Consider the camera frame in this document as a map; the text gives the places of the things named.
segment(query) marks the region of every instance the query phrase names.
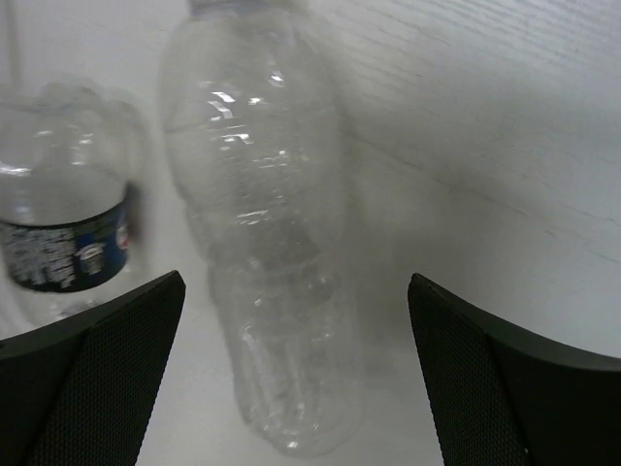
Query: water bottle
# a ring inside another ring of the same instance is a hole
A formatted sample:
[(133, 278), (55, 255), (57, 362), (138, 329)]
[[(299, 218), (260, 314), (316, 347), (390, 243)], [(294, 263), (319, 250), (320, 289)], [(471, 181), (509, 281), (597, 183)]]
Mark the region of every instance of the water bottle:
[(0, 246), (24, 316), (41, 326), (138, 284), (129, 262), (127, 106), (49, 84), (0, 95)]
[(161, 119), (238, 406), (280, 451), (319, 455), (362, 411), (335, 89), (285, 9), (191, 7), (165, 56)]

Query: bottle label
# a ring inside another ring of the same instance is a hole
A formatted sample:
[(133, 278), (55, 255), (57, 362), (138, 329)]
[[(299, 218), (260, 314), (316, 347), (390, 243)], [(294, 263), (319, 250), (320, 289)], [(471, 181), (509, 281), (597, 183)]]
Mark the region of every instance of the bottle label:
[(126, 202), (75, 223), (0, 222), (0, 243), (9, 277), (19, 286), (53, 293), (94, 288), (118, 274), (127, 262)]

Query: bottle body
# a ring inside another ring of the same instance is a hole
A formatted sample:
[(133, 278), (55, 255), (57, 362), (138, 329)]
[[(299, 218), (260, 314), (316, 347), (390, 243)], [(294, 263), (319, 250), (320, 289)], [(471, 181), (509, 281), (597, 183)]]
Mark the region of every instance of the bottle body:
[(103, 106), (86, 89), (52, 86), (5, 108), (2, 129), (13, 137), (0, 153), (2, 253), (16, 303), (37, 326), (136, 285), (126, 153)]
[(355, 303), (343, 266), (334, 88), (289, 14), (210, 6), (163, 68), (167, 152), (247, 423), (312, 456), (360, 420)]

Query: bottle with blue label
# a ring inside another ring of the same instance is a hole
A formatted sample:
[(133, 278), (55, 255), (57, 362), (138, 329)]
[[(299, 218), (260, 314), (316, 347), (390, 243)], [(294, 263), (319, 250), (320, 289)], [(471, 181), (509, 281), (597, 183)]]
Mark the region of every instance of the bottle with blue label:
[(139, 284), (129, 262), (132, 118), (128, 106), (84, 87), (0, 96), (0, 250), (35, 325)]

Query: clear plastic bottle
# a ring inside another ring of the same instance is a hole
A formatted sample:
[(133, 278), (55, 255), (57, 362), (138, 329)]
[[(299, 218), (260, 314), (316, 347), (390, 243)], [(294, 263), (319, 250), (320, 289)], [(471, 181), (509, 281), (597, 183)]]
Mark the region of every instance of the clear plastic bottle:
[(16, 302), (34, 325), (139, 284), (126, 203), (134, 117), (66, 84), (35, 99), (0, 95), (0, 242)]
[(362, 409), (335, 89), (285, 9), (191, 4), (163, 65), (161, 117), (238, 405), (281, 451), (322, 454)]

